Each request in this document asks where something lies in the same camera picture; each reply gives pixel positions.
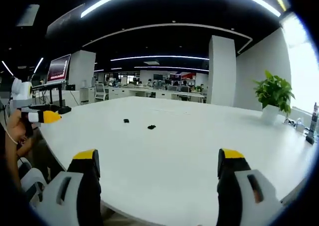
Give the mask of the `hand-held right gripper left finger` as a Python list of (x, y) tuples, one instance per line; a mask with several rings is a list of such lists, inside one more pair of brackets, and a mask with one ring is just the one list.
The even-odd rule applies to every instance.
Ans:
[(47, 183), (43, 174), (31, 169), (31, 206), (48, 226), (101, 226), (99, 153), (90, 149), (77, 153), (66, 171)]

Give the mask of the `person's left hand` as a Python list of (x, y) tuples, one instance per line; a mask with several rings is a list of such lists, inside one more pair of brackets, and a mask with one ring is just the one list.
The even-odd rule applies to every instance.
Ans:
[(6, 150), (16, 149), (18, 143), (22, 141), (22, 147), (27, 150), (32, 148), (32, 139), (26, 138), (26, 128), (21, 121), (21, 111), (15, 110), (7, 120), (6, 124), (6, 138), (5, 148)]

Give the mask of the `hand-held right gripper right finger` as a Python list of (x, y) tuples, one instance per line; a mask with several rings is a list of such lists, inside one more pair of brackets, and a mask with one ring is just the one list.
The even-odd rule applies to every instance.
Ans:
[(219, 149), (217, 178), (218, 226), (269, 226), (283, 210), (272, 183), (236, 150)]

